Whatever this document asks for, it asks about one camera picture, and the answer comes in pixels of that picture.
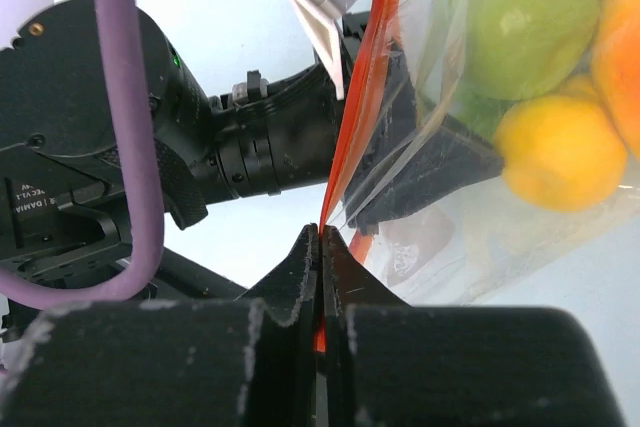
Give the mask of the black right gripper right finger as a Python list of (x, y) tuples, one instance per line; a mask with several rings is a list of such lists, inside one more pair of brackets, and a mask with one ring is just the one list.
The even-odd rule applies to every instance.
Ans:
[(620, 426), (593, 344), (543, 307), (413, 307), (322, 235), (333, 426)]

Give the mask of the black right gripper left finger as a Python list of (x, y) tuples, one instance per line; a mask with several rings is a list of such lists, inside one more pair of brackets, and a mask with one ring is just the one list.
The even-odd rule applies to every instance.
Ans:
[(319, 236), (234, 300), (83, 302), (28, 327), (5, 426), (310, 426)]

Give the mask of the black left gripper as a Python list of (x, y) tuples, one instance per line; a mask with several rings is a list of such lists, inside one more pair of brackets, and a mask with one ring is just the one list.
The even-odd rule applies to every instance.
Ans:
[[(356, 115), (347, 130), (339, 175), (349, 180), (344, 193), (346, 225), (367, 233), (380, 222), (404, 218), (446, 195), (501, 174), (504, 161), (490, 143), (446, 115), (433, 135), (410, 158), (404, 151), (416, 137), (413, 88), (404, 52), (389, 23), (366, 33), (369, 14), (342, 19), (343, 52), (354, 68), (365, 46), (365, 67), (356, 92)], [(328, 83), (312, 94), (312, 183), (327, 182), (339, 144), (348, 100), (338, 101)]]

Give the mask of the clear zip top bag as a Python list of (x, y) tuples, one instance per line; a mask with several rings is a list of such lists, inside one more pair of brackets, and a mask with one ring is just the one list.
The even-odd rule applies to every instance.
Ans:
[(373, 0), (320, 219), (412, 304), (639, 304), (639, 0)]

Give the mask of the yellow fake lemon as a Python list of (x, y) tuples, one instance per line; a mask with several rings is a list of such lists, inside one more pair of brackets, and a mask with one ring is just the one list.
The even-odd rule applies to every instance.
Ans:
[(628, 154), (598, 98), (554, 94), (512, 107), (493, 143), (502, 176), (520, 199), (558, 212), (606, 200), (622, 179)]

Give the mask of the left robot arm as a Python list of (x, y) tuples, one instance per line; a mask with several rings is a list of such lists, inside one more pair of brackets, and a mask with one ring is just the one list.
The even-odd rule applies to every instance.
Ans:
[(37, 13), (1, 52), (1, 292), (36, 309), (159, 293), (164, 220), (327, 183), (346, 123), (321, 62), (208, 96), (144, 11), (109, 54), (95, 0)]

